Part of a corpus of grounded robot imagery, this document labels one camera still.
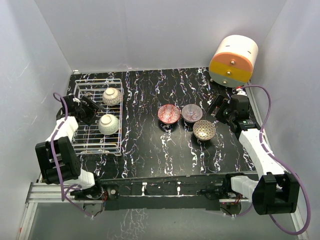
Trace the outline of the pink spoked patterned bowl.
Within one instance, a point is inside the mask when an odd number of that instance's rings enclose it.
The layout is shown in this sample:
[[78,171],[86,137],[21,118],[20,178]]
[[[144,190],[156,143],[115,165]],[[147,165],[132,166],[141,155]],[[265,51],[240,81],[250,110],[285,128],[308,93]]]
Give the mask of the pink spoked patterned bowl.
[[102,94],[102,101],[107,106],[115,106],[121,102],[121,92],[113,87],[108,87]]

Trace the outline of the green patterned bowl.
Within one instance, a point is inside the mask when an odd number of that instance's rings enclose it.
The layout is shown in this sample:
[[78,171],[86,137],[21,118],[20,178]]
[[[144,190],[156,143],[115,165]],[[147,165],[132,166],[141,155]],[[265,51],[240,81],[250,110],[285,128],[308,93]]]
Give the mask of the green patterned bowl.
[[113,135],[119,130],[120,120],[113,114],[104,114],[98,122],[98,130],[103,135]]

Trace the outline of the red patterned bowl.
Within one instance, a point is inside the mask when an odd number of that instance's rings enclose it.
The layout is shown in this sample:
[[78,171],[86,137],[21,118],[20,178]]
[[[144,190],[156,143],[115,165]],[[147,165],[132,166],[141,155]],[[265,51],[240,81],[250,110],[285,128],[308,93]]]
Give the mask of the red patterned bowl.
[[165,104],[158,109],[157,116],[162,123],[171,125],[175,124],[180,119],[181,112],[177,106]]

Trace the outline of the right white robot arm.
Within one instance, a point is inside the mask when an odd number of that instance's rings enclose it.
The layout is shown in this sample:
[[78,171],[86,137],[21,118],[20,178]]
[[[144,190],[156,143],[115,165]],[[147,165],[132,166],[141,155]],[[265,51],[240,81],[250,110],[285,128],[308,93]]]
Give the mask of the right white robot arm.
[[259,215],[294,213],[297,208],[300,184],[292,173],[270,156],[270,150],[260,138],[261,127],[250,119],[250,102],[245,95],[230,98],[218,95],[207,110],[216,120],[226,124],[247,151],[259,180],[244,173],[226,177],[223,194],[233,199],[241,194],[252,202]]

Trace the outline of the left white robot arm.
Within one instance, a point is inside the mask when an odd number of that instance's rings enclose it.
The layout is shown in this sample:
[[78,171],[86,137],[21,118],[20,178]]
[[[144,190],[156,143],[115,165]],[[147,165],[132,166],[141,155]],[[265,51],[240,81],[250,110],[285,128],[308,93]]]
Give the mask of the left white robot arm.
[[55,128],[44,142],[35,146],[43,181],[48,185],[78,185],[86,189],[91,199],[97,200],[103,195],[104,188],[95,182],[93,173],[82,169],[72,140],[79,124],[92,125],[103,107],[86,96],[77,98],[69,94],[62,98],[55,95],[54,98],[61,102]]

